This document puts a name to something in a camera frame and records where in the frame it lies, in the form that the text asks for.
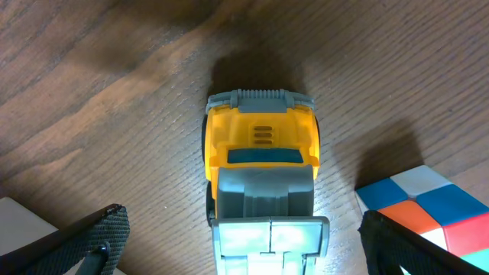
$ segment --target wood grain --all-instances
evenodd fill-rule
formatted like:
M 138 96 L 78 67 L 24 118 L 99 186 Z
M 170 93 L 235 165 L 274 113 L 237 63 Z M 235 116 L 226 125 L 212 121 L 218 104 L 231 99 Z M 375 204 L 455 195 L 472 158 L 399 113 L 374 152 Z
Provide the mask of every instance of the wood grain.
M 0 1 L 0 187 L 62 228 L 128 207 L 127 274 L 213 273 L 208 94 L 316 99 L 319 273 L 363 274 L 353 189 L 426 163 L 489 204 L 486 1 Z

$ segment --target truck wheel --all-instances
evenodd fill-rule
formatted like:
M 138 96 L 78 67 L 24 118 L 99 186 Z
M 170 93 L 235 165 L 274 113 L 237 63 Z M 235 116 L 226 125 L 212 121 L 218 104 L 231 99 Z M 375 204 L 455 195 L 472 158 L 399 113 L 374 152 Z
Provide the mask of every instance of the truck wheel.
M 212 184 L 207 182 L 207 193 L 206 193 L 206 215 L 207 224 L 211 227 L 211 220 L 215 218 L 215 202 L 212 198 Z
M 202 137 L 201 137 L 201 148 L 202 148 L 202 160 L 206 162 L 206 130 L 207 130 L 207 115 L 204 115 L 204 120 L 202 120 Z
M 319 151 L 321 151 L 321 131 L 319 130 L 318 118 L 316 116 L 314 116 L 314 118 L 316 119 L 316 126 L 318 128 Z

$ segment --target vent slot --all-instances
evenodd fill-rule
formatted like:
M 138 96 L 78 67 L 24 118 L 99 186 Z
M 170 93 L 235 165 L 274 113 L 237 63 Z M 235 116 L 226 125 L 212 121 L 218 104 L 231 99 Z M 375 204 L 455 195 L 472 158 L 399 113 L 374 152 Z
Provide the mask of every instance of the vent slot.
M 270 140 L 254 140 L 255 144 L 272 144 Z
M 255 138 L 271 138 L 272 133 L 269 132 L 261 132 L 261 133 L 254 133 Z
M 255 126 L 254 127 L 255 131 L 272 131 L 271 126 Z

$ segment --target toy vehicle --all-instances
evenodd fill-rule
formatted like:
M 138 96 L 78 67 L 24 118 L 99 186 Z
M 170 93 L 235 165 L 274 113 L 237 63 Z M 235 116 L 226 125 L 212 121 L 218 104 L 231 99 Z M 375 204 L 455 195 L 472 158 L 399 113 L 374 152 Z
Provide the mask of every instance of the toy vehicle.
M 313 217 L 319 170 L 314 101 L 285 90 L 209 97 L 202 156 L 218 274 L 310 274 L 329 221 Z

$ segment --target orange cube tile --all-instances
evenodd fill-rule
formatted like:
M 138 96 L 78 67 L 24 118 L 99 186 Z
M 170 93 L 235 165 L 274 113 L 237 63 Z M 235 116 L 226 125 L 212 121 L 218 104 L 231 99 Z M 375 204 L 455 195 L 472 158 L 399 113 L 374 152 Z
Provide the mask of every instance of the orange cube tile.
M 441 228 L 421 206 L 412 201 L 404 201 L 379 210 L 380 213 L 392 218 L 405 228 L 423 234 Z

